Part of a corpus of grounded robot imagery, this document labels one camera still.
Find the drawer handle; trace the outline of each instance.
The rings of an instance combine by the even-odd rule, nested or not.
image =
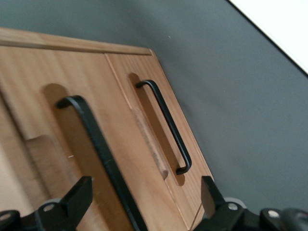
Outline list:
[[[162,113],[166,119],[166,122],[171,130],[171,133],[173,135],[173,138],[175,140],[175,142],[177,143],[177,146],[181,152],[181,155],[184,159],[184,162],[185,162],[185,167],[180,167],[176,170],[176,173],[177,175],[180,175],[180,174],[184,174],[186,172],[188,172],[188,170],[191,168],[192,166],[192,159],[191,157],[189,156],[189,153],[186,149],[186,146],[183,142],[183,139],[179,133],[179,130],[177,128],[177,126],[175,125],[174,123],[174,120],[170,114],[170,111],[166,105],[166,102],[162,96],[162,93],[160,92],[159,88],[158,88],[158,85],[153,81],[153,80],[143,80],[139,83],[136,84],[136,87],[137,88],[141,88],[143,85],[148,85],[150,86],[157,102],[158,102],[158,105],[160,107],[160,109],[162,110]]]
[[[95,148],[108,177],[122,203],[122,206],[136,231],[146,231],[146,225],[138,210],[121,172],[114,160],[108,144],[96,122],[96,119],[88,106],[87,102],[79,95],[68,96],[61,99],[56,106],[66,108],[72,105],[81,119],[88,136]]]

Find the wooden panel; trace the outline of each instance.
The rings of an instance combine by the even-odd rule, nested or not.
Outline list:
[[[74,159],[70,160],[71,164],[69,164],[69,158],[66,158],[57,140],[53,141],[50,137],[44,135],[27,140],[26,146],[42,180],[46,183],[50,199],[62,198],[83,176]],[[93,199],[77,229],[80,231],[108,230],[95,199]]]
[[[79,116],[73,107],[55,107],[59,99],[69,96],[68,92],[59,84],[49,84],[43,89],[43,93],[71,152],[67,158],[76,162],[83,175],[92,177],[93,197],[105,223],[112,230],[132,231],[133,227]]]
[[[103,54],[0,47],[0,89],[25,139],[48,135],[80,164],[42,92],[51,83],[87,100],[149,230],[187,230]]]
[[[202,221],[203,218],[203,214],[204,214],[204,208],[202,205],[200,205],[200,208],[198,210],[198,213],[196,215],[196,217],[194,218],[194,221],[192,223],[192,227],[189,230],[194,230]]]
[[[55,35],[14,30],[0,27],[0,45],[50,50],[82,51],[93,53],[122,53],[152,55],[150,49],[105,42],[67,38]]]
[[[132,110],[135,108],[143,110],[144,116],[147,117],[147,121],[152,127],[155,138],[160,145],[159,148],[162,149],[170,168],[171,174],[166,178],[166,184],[186,225],[190,228],[201,205],[201,176],[211,175],[211,172],[164,72],[158,60],[153,56],[116,54],[107,54],[106,56],[126,96],[128,105]],[[181,176],[175,174],[176,169],[183,166],[183,159],[151,90],[146,86],[138,90],[133,88],[137,78],[152,79],[158,84],[191,155],[192,168],[188,173]]]
[[[6,169],[2,169],[6,178],[1,180],[0,211],[17,209],[24,216],[50,198],[35,166],[31,163],[2,98],[0,98],[0,128],[1,164],[4,164],[2,161],[6,162]],[[18,171],[12,173],[12,169],[18,169]],[[16,191],[11,194],[10,188]]]

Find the white ceiling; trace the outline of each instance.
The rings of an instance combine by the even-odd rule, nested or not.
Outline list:
[[[308,73],[307,0],[230,0]]]

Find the cabinet edge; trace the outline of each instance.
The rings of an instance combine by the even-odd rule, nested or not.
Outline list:
[[[0,46],[92,53],[153,55],[149,48],[47,35],[3,27],[0,27]]]

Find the metal screw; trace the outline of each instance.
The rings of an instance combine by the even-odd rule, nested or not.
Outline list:
[[[269,211],[268,211],[268,214],[269,214],[269,217],[270,217],[270,218],[279,218],[279,213],[277,213],[277,212],[274,211],[274,210],[269,210]]]
[[[0,217],[0,221],[9,219],[11,216],[12,216],[12,215],[11,215],[10,213],[3,214],[3,215]]]
[[[45,207],[43,208],[43,211],[44,211],[44,212],[48,212],[48,211],[52,210],[53,207],[54,207],[54,204],[47,205],[47,206],[45,206]]]
[[[233,211],[236,211],[236,210],[239,209],[238,206],[237,206],[236,204],[234,204],[234,203],[229,203],[229,204],[228,204],[228,208],[229,208],[230,210],[233,210]]]

